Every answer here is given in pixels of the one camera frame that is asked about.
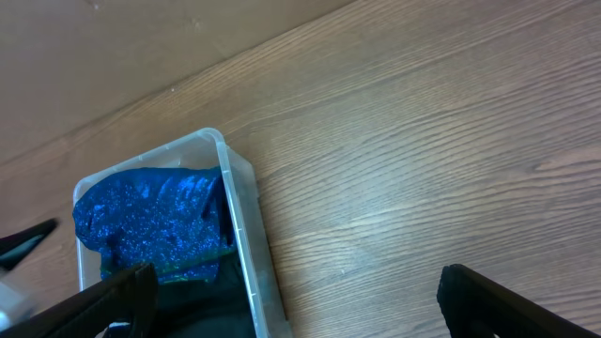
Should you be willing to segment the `blue sparkly fabric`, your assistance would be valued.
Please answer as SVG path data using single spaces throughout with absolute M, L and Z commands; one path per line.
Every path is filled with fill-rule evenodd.
M 160 284 L 212 282 L 237 249 L 219 167 L 138 168 L 93 185 L 75 204 L 77 238 L 108 279 L 153 265 Z

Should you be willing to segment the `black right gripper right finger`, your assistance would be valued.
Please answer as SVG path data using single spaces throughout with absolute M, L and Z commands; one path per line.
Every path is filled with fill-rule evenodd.
M 460 264 L 442 269 L 437 302 L 452 338 L 600 338 Z

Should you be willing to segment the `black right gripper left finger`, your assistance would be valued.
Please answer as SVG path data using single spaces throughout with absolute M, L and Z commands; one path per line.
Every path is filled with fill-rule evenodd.
M 146 337 L 158 307 L 158 278 L 151 264 L 124 269 L 7 330 L 4 338 L 95 337 L 125 322 L 121 337 Z

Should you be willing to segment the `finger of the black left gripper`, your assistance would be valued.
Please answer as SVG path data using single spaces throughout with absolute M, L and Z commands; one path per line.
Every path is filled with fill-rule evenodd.
M 59 220 L 49 219 L 21 232 L 1 238 L 1 270 L 15 269 L 40 243 L 52 234 Z

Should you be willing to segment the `wide black garment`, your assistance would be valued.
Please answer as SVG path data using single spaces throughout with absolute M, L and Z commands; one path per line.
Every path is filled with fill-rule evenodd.
M 145 337 L 255 337 L 239 255 L 219 262 L 216 278 L 160 284 Z

